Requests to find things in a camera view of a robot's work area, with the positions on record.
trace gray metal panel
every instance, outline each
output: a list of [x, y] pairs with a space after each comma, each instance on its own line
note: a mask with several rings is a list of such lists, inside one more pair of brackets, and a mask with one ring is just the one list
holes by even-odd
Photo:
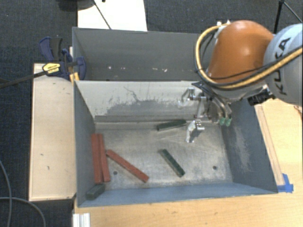
[[[75, 59], [77, 57], [83, 56], [86, 65], [89, 66], [89, 56], [85, 53], [85, 50], [83, 49], [82, 44], [77, 37], [77, 33], [74, 32], [74, 30], [78, 30], [78, 29], [80, 28], [77, 27], [72, 28], [72, 56]], [[91, 70], [86, 70], [85, 77], [86, 78], [91, 77]]]
[[77, 203], [81, 204], [86, 199], [86, 192], [95, 185], [90, 138], [91, 134], [95, 132], [95, 125], [76, 83], [74, 87], [74, 113], [77, 164]]
[[233, 181], [277, 192], [254, 107], [247, 100], [231, 105], [232, 123], [222, 127]]
[[270, 193], [272, 192], [237, 183], [188, 185], [149, 189], [122, 189], [105, 191], [95, 200], [85, 201], [80, 207], [184, 201]]
[[74, 56], [88, 63], [86, 79], [199, 80], [197, 34], [73, 28], [73, 38]]

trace blue tape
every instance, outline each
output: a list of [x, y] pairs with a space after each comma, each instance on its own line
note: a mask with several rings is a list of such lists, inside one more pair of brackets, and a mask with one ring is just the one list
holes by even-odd
[[282, 176], [284, 178], [285, 185], [279, 185], [279, 186], [277, 186], [278, 191], [279, 192], [293, 193], [293, 191], [294, 191], [294, 185], [289, 183], [287, 174], [282, 173]]

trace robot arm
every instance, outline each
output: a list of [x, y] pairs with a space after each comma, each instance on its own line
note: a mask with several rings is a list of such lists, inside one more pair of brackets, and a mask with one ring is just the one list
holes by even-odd
[[[207, 42], [213, 47], [206, 50], [205, 38], [214, 31], [214, 41]], [[210, 57], [207, 67], [202, 66], [201, 54]], [[302, 24], [289, 26], [277, 35], [247, 20], [217, 25], [198, 38], [195, 59], [201, 81], [193, 85], [202, 90], [205, 101], [200, 104], [205, 110], [197, 115], [196, 125], [208, 118], [229, 126], [229, 105], [243, 99], [255, 105], [279, 98], [302, 107]]]

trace blue clamp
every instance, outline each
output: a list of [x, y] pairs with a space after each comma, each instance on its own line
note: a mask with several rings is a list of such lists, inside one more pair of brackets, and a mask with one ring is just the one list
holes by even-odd
[[73, 62], [73, 58], [67, 49], [63, 49], [61, 54], [64, 56], [64, 60], [60, 59], [60, 44], [61, 38], [51, 38], [45, 37], [39, 42], [40, 53], [46, 58], [47, 61], [58, 61], [60, 64], [60, 71], [52, 73], [49, 76], [61, 77], [66, 80], [69, 80], [69, 75], [67, 68], [73, 66], [74, 69], [78, 72], [80, 80], [84, 80], [86, 73], [86, 63], [83, 56], [76, 58], [76, 61]]
[[277, 186], [278, 191], [279, 192], [293, 193], [293, 191], [294, 191], [294, 185], [289, 183], [288, 176], [286, 174], [282, 173], [282, 176], [284, 178], [285, 185], [279, 185], [279, 186]]

